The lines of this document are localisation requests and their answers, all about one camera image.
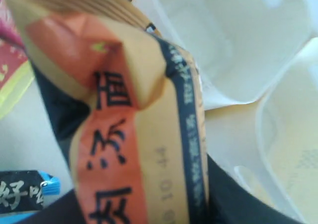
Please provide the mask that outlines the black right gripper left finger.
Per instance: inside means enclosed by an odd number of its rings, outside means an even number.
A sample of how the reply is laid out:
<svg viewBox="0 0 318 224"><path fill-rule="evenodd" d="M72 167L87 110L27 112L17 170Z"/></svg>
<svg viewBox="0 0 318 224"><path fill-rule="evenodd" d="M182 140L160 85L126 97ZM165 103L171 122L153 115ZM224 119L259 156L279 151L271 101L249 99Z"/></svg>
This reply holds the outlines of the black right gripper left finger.
<svg viewBox="0 0 318 224"><path fill-rule="evenodd" d="M46 112L57 144L66 162L70 161L72 138L90 109L51 82L38 68L34 67ZM27 218L28 224L84 224L85 219L72 189L44 210Z"/></svg>

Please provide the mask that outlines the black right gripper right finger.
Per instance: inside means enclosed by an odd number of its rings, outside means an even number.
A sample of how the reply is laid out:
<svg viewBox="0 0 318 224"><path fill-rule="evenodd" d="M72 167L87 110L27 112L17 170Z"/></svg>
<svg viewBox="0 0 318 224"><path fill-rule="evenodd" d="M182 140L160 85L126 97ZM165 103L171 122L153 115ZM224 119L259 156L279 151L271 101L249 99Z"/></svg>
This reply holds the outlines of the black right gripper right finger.
<svg viewBox="0 0 318 224"><path fill-rule="evenodd" d="M208 224L299 224L240 187L210 156Z"/></svg>

